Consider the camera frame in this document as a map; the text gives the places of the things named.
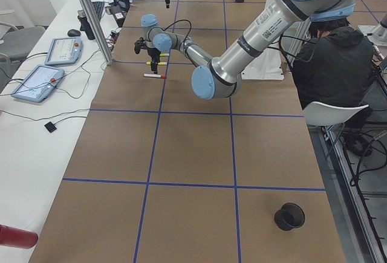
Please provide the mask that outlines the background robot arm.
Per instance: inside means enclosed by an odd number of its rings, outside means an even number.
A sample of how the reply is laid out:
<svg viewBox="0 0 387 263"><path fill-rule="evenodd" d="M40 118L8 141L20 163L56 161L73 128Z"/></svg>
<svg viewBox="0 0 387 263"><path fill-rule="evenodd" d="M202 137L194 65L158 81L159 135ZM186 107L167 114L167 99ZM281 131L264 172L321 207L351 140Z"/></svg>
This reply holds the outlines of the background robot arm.
<svg viewBox="0 0 387 263"><path fill-rule="evenodd" d="M386 46L386 20L387 15L371 30L368 36L372 43L382 47Z"/></svg>

